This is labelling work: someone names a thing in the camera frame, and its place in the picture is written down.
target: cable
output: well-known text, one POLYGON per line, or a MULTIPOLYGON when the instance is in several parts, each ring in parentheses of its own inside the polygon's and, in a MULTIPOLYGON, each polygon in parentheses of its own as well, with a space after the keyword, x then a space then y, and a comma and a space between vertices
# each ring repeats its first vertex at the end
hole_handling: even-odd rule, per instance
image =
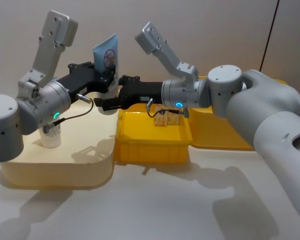
POLYGON ((57 126, 57 125, 59 125, 60 123, 64 122, 65 120, 75 119, 75 118, 82 117, 82 116, 87 115, 88 113, 90 113, 90 112, 92 111, 93 108, 94 108, 94 101, 91 99, 91 107, 90 107, 90 109, 89 109, 87 112, 82 113, 82 114, 79 114, 79 115, 76 115, 76 116, 70 116, 70 117, 67 117, 67 118, 61 118, 61 119, 59 119, 59 120, 57 120, 57 121, 54 121, 52 124, 53 124, 54 126, 57 126))
POLYGON ((270 41, 270 37, 271 37, 272 28, 274 27, 277 11, 278 11, 278 7, 279 7, 279 2, 280 2, 280 0, 277 0, 277 2, 276 2, 276 7, 275 7, 275 10, 274 10, 274 15, 273 15, 273 19, 272 19, 272 23, 271 23, 271 27, 270 27, 270 32, 268 34, 268 39, 266 41, 266 45, 265 45, 265 49, 264 49, 264 53, 263 53, 263 57, 262 57, 259 72, 261 72, 262 67, 264 65, 264 61, 265 61, 265 57, 266 57, 266 53, 267 53, 267 49, 268 49, 268 45, 269 45, 269 41, 270 41))
POLYGON ((148 114, 148 116, 150 118, 154 118, 158 113, 161 113, 163 115, 166 113, 166 111, 168 111, 169 113, 173 113, 173 114, 180 114, 179 110, 174 110, 174 109, 160 109, 159 111, 156 111, 154 115, 150 115, 150 113, 148 111, 146 113, 148 114))
POLYGON ((159 111, 156 111, 155 114, 152 116, 150 115, 150 113, 148 111, 146 113, 148 114, 148 116, 150 118, 154 118, 158 113, 161 113, 163 115, 163 114, 165 114, 166 111, 167 111, 166 109, 160 109, 159 111))

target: yellow plastic bin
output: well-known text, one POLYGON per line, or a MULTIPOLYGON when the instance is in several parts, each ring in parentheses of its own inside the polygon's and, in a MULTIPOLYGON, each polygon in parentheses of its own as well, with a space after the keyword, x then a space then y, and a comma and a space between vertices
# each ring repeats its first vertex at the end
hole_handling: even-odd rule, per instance
POLYGON ((136 104, 119 112, 114 159, 122 164, 184 164, 192 140, 188 119, 180 116, 179 125, 155 126, 145 104, 136 104))
MULTIPOLYGON (((287 85, 285 81, 276 81, 287 85)), ((254 149, 232 128, 226 118, 213 114, 212 108, 189 109, 189 125, 193 142, 191 145, 202 149, 244 150, 254 149)))

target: robotic arm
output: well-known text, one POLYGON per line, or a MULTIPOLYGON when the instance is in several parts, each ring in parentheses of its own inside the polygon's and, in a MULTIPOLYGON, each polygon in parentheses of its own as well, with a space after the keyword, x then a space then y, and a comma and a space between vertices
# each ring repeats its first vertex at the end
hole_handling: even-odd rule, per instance
POLYGON ((87 93, 108 91, 115 68, 100 73, 91 62, 72 63, 67 76, 51 80, 61 53, 73 43, 77 27, 68 16, 50 11, 38 38, 33 66, 18 82, 17 98, 0 94, 0 162, 23 151, 23 135, 47 126, 78 99, 89 101, 84 97, 87 93))
MULTIPOLYGON (((106 93, 114 70, 100 73, 91 62, 70 64, 70 74, 51 81, 61 53, 72 45, 78 23, 50 11, 39 37, 32 68, 18 82, 16 99, 0 94, 0 162, 17 157, 23 137, 51 122, 89 92, 106 93)), ((199 79, 195 66, 180 61, 153 24, 135 38, 147 54, 153 53, 169 73, 178 77, 164 82, 142 82, 122 76, 119 96, 95 98, 103 110, 127 109, 153 103, 183 108, 208 108, 227 118, 233 128, 263 157, 300 214, 300 95, 261 72, 244 73, 233 65, 212 69, 199 79)))
POLYGON ((106 110, 148 103, 148 111, 157 103, 183 107, 183 113, 212 106, 264 159, 300 215, 300 94, 259 71, 242 73, 233 65, 218 66, 199 79, 196 67, 180 61, 151 23, 135 39, 180 79, 150 83, 123 76, 118 98, 95 99, 96 105, 106 110))

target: table surface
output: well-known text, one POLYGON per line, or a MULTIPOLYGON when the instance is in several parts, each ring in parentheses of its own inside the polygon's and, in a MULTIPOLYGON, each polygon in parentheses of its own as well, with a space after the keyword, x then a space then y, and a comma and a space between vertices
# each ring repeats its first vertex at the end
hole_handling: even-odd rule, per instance
POLYGON ((13 189, 0 172, 0 240, 300 240, 299 215, 255 152, 189 156, 116 165, 92 190, 13 189))

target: white cylinder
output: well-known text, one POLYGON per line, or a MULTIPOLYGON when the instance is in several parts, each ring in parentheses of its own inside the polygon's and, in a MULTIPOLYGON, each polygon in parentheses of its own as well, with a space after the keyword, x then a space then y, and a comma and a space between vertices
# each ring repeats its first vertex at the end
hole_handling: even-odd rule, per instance
POLYGON ((0 94, 0 162, 14 159, 23 149, 18 104, 12 97, 0 94))
POLYGON ((60 124, 57 126, 54 126, 49 129, 48 133, 44 133, 43 128, 39 128, 39 133, 41 137, 41 144, 47 149, 53 149, 58 147, 61 144, 61 126, 60 124))
POLYGON ((208 73, 208 85, 212 111, 226 117, 230 98, 242 90, 241 69, 234 65, 217 66, 208 73))

